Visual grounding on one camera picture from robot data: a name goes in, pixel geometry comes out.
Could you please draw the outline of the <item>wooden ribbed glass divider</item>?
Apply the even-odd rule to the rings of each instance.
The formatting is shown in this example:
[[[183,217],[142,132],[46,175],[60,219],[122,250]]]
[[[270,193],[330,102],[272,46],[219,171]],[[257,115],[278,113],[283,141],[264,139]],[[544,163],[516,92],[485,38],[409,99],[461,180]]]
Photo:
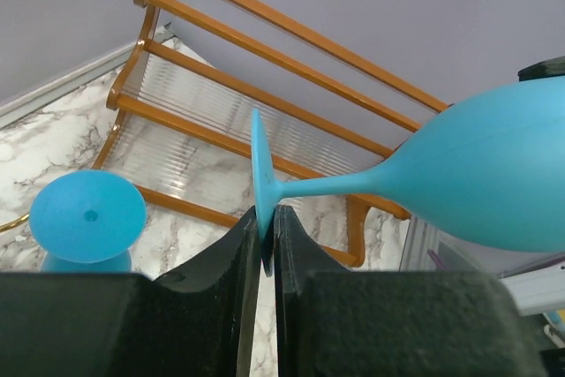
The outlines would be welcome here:
[[[136,45],[109,90],[94,166],[223,227],[252,204],[251,115],[275,168],[306,179],[391,156],[446,103],[259,0],[133,0]]]

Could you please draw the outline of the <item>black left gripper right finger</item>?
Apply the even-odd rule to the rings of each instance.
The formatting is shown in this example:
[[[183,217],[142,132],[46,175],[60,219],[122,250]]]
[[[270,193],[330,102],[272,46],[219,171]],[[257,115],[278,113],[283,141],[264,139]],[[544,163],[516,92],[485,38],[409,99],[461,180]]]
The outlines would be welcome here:
[[[509,291],[480,272],[351,271],[276,209],[282,376],[542,376]]]

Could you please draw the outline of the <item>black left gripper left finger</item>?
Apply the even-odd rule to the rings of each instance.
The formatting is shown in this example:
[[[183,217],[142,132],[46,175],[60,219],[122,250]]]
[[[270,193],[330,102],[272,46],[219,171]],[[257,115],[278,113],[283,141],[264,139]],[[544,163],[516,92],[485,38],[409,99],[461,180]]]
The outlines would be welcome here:
[[[260,279],[256,216],[150,279],[4,273],[4,376],[246,376]]]

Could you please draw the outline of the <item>blue plastic goblet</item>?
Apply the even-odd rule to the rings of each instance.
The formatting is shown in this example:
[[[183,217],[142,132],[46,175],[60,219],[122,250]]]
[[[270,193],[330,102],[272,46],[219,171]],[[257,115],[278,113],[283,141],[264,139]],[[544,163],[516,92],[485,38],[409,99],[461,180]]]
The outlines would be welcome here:
[[[129,249],[142,234],[147,206],[123,177],[103,170],[74,171],[45,186],[29,216],[50,273],[129,273]]]
[[[564,248],[564,79],[521,81],[460,102],[369,170],[283,182],[252,113],[252,176],[263,266],[273,271],[276,205],[374,194],[465,241],[527,253]]]

